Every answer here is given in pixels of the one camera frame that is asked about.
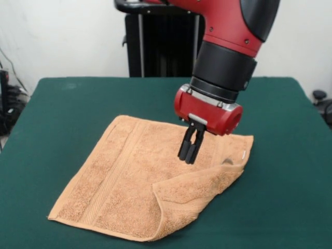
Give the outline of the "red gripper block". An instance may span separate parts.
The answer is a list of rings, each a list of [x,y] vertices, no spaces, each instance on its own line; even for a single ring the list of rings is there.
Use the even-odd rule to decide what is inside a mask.
[[[237,103],[227,104],[218,101],[193,90],[189,84],[182,85],[177,91],[174,110],[180,118],[196,121],[204,125],[208,132],[220,136],[232,133],[243,114],[243,107]],[[192,144],[191,138],[195,131],[196,138]],[[205,130],[195,129],[193,124],[189,125],[178,152],[180,160],[185,160],[187,164],[194,164],[204,133]]]

